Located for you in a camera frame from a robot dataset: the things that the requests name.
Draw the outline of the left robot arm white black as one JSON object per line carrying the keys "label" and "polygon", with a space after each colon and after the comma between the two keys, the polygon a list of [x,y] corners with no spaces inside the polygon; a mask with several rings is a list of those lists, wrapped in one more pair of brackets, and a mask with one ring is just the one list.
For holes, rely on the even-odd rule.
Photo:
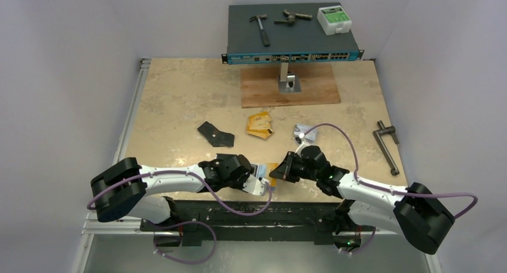
{"label": "left robot arm white black", "polygon": [[263,196],[265,181],[254,176],[254,168],[243,155],[226,155],[211,161],[179,168],[140,165],[135,157],[124,158],[94,177],[92,200],[87,204],[100,222],[124,216],[146,219],[169,231],[178,224],[174,202],[157,194],[209,192],[215,195],[232,188]]}

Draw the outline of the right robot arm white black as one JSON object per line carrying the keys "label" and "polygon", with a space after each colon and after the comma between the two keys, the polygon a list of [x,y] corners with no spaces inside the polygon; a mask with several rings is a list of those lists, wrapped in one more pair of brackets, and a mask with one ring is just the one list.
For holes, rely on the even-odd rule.
{"label": "right robot arm white black", "polygon": [[270,177],[297,183],[312,180],[325,194],[342,200],[327,219],[335,233],[371,226],[402,235],[417,250],[435,254],[455,223],[455,217],[421,183],[392,186],[355,177],[332,165],[318,146],[288,152]]}

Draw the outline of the wooden board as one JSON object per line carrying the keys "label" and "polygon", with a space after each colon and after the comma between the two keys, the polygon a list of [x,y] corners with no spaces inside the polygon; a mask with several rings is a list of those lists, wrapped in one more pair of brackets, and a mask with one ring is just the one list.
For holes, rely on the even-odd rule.
{"label": "wooden board", "polygon": [[240,71],[242,108],[326,105],[341,102],[326,63],[248,67]]}

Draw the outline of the hammer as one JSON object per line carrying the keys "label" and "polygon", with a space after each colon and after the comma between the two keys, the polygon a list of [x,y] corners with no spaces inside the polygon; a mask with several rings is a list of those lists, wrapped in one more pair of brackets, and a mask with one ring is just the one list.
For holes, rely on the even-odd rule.
{"label": "hammer", "polygon": [[258,26],[259,26],[259,32],[260,32],[260,37],[261,37],[262,44],[265,47],[269,47],[270,46],[270,40],[268,38],[268,35],[267,35],[266,30],[264,29],[264,26],[263,26],[263,23],[262,23],[262,21],[266,20],[266,19],[267,19],[267,15],[266,14],[260,14],[260,15],[252,16],[249,19],[249,21],[250,22],[257,21]]}

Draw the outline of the white green box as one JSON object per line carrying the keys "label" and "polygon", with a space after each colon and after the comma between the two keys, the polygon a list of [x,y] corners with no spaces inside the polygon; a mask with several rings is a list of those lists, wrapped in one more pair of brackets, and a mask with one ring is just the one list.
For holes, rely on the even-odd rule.
{"label": "white green box", "polygon": [[319,8],[317,20],[327,36],[349,33],[352,28],[352,21],[341,5]]}

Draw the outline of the metal clamp tool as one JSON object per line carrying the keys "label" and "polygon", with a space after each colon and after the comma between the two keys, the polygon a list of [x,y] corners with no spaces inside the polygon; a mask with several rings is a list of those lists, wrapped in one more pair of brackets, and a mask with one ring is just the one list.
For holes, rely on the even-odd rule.
{"label": "metal clamp tool", "polygon": [[283,15],[286,17],[285,20],[275,20],[274,24],[286,24],[292,26],[299,20],[311,20],[313,16],[311,14],[302,14],[287,9],[283,10]]}

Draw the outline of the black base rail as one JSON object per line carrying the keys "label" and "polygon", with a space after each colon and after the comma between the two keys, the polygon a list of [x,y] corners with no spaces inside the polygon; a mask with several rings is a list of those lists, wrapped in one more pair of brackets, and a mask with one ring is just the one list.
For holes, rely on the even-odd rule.
{"label": "black base rail", "polygon": [[239,216],[216,201],[180,200],[176,202],[175,221],[161,225],[141,221],[142,232],[182,237],[183,246],[200,246],[203,241],[311,242],[333,245],[349,251],[359,248],[370,226],[353,223],[344,203],[272,202],[256,216]]}

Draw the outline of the metal stand post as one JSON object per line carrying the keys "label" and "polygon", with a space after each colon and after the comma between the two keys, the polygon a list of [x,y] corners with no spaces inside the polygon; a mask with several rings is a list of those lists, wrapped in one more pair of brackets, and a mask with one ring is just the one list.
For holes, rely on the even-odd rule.
{"label": "metal stand post", "polygon": [[278,88],[281,94],[291,94],[301,92],[301,84],[299,76],[289,71],[289,63],[280,64]]}

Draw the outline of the blue network switch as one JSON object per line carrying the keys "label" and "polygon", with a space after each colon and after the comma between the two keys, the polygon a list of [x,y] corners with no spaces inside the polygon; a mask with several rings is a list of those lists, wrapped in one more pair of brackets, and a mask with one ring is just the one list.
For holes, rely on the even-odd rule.
{"label": "blue network switch", "polygon": [[[337,2],[294,4],[231,5],[228,8],[228,45],[222,54],[223,64],[245,65],[266,63],[348,62],[360,60],[364,50],[359,48],[352,32],[325,35],[317,20],[322,7]],[[311,14],[311,20],[297,20],[294,25],[274,24],[285,20],[283,10]],[[252,16],[266,14],[263,26],[270,46],[262,44],[257,21]]]}

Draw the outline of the aluminium frame rail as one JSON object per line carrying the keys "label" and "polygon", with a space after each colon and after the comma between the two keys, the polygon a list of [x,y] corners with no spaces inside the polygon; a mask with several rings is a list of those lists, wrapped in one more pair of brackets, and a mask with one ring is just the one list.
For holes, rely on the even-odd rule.
{"label": "aluminium frame rail", "polygon": [[[135,82],[134,96],[115,159],[136,157],[141,164],[182,167],[212,159],[225,148],[214,148],[198,133],[209,121],[235,135],[231,154],[252,162],[279,162],[295,149],[296,123],[319,124],[317,142],[336,165],[353,168],[347,141],[331,128],[338,125],[352,139],[361,175],[379,182],[404,185],[393,177],[372,132],[376,123],[389,123],[375,65],[372,61],[315,63],[297,68],[304,81],[333,82],[341,103],[310,106],[267,106],[274,134],[267,140],[246,133],[256,108],[242,108],[243,80],[268,73],[269,88],[277,71],[266,65],[226,66],[218,59],[154,58],[145,62]],[[334,246],[307,243],[221,241],[213,257],[199,265],[183,265],[154,255],[152,236],[141,232],[138,220],[98,223],[87,216],[85,255],[78,272],[440,272],[436,256],[414,250],[401,237],[378,231],[367,249],[347,257]]]}

